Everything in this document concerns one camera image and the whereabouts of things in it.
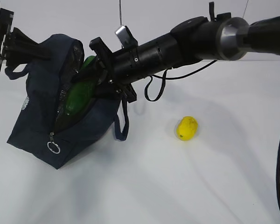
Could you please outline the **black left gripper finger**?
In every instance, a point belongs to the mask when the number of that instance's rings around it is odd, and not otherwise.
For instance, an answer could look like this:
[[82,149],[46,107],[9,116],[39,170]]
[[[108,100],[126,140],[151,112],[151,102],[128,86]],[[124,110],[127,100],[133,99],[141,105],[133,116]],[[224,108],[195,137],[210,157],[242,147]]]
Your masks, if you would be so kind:
[[7,53],[7,65],[27,64],[36,59],[49,60],[50,54]]
[[49,49],[26,36],[20,29],[14,28],[11,33],[10,51],[30,56],[51,56]]

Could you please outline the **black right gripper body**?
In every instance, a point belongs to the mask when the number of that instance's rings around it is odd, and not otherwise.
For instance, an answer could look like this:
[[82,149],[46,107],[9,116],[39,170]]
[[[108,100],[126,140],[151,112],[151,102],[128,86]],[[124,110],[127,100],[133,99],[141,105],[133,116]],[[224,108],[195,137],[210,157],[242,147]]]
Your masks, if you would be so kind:
[[138,47],[122,48],[112,52],[100,37],[91,40],[89,47],[96,53],[96,59],[100,59],[105,64],[107,78],[103,82],[116,84],[121,88],[123,91],[122,95],[126,98],[127,102],[132,103],[136,101],[137,94],[131,83],[138,80],[133,75],[140,71],[140,62],[135,61]]

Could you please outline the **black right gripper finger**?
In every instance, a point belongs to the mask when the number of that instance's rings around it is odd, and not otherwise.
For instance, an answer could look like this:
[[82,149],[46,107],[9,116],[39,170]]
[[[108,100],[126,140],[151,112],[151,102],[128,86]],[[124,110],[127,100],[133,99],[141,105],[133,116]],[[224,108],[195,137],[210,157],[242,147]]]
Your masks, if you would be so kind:
[[103,82],[96,86],[94,90],[94,98],[105,98],[105,99],[118,99],[121,98],[123,91],[116,84],[109,82]]
[[105,64],[100,59],[95,59],[89,62],[83,68],[72,69],[75,73],[71,78],[71,83],[83,81],[95,81],[101,83],[107,78],[107,69]]

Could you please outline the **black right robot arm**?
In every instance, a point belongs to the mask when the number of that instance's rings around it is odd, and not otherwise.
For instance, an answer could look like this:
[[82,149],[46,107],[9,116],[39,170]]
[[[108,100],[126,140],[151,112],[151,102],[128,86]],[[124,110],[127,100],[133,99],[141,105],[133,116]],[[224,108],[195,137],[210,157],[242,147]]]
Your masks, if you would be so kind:
[[95,58],[72,81],[92,81],[96,97],[124,94],[128,102],[134,102],[137,95],[131,84],[163,70],[203,60],[236,61],[248,52],[280,56],[280,16],[249,24],[230,13],[215,14],[213,2],[209,13],[209,17],[188,19],[142,45],[122,25],[115,32],[122,46],[116,52],[95,38],[89,44]]

